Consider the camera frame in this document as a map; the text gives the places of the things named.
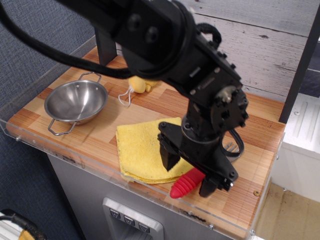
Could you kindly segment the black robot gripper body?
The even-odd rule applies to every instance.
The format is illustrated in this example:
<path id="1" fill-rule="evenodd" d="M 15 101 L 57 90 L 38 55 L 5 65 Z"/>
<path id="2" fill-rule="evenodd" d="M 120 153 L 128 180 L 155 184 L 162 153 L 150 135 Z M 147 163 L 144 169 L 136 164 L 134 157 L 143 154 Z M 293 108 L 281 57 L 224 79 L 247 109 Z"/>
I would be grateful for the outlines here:
<path id="1" fill-rule="evenodd" d="M 233 187 L 234 181 L 238 178 L 238 172 L 227 159 L 223 147 L 223 134 L 200 139 L 186 119 L 182 121 L 182 126 L 163 121 L 159 123 L 158 129 L 160 146 L 168 144 L 175 148 L 180 159 L 186 160 L 205 174 L 205 178 L 216 182 L 217 189 L 229 191 Z"/>

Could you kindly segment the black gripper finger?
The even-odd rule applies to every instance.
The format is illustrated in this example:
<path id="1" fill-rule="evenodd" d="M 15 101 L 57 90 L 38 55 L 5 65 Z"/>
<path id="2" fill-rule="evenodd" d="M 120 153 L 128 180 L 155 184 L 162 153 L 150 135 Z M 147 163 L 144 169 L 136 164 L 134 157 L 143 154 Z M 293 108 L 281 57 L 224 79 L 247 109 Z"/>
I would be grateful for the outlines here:
<path id="1" fill-rule="evenodd" d="M 160 144 L 160 156 L 162 165 L 167 171 L 171 170 L 181 158 L 176 149 L 166 143 Z"/>
<path id="2" fill-rule="evenodd" d="M 203 198 L 209 197 L 216 189 L 218 185 L 215 181 L 213 181 L 211 178 L 204 178 L 202 180 L 199 195 Z"/>

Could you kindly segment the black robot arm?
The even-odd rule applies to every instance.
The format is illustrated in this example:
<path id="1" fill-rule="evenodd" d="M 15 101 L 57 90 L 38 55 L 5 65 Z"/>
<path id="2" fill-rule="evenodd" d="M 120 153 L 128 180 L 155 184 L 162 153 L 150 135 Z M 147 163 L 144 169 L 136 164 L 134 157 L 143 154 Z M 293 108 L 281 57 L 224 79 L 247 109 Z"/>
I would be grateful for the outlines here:
<path id="1" fill-rule="evenodd" d="M 226 132 L 244 127 L 248 100 L 235 66 L 207 41 L 190 11 L 176 0 L 65 0 L 122 47 L 130 72 L 174 87 L 188 99 L 181 125 L 158 126 L 163 166 L 179 158 L 204 175 L 199 194 L 228 191 L 238 173 L 222 145 Z"/>

